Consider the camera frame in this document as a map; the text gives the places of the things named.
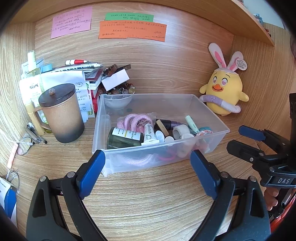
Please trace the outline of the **person's right hand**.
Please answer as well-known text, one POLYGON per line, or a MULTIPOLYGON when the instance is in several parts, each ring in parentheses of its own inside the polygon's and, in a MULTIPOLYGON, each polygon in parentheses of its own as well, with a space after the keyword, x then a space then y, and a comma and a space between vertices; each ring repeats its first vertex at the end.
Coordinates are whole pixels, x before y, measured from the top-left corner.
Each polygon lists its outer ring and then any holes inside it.
POLYGON ((278 200, 276 197, 279 194, 279 190, 273 187, 267 187, 264 191, 264 200, 268 211, 271 211, 273 207, 277 206, 278 200))

